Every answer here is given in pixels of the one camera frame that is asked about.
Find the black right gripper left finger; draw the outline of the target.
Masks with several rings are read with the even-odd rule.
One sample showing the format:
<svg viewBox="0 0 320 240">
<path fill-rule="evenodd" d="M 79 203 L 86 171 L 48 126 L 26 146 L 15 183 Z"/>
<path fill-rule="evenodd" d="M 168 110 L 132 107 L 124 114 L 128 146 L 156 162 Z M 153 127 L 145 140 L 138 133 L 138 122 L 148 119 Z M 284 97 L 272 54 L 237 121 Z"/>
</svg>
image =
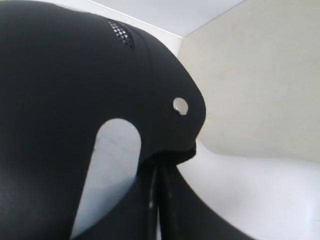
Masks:
<svg viewBox="0 0 320 240">
<path fill-rule="evenodd" d="M 97 154 L 91 160 L 71 231 L 73 240 L 157 239 L 157 156 L 135 164 Z"/>
</svg>

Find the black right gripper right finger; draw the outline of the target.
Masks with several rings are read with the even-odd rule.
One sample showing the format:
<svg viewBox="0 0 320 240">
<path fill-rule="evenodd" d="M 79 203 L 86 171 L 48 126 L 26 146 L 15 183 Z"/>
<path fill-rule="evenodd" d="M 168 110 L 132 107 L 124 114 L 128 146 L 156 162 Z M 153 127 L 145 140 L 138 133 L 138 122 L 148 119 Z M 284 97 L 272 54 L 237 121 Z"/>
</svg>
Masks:
<svg viewBox="0 0 320 240">
<path fill-rule="evenodd" d="M 158 164 L 159 219 L 163 240 L 251 240 L 211 210 L 176 165 Z"/>
</svg>

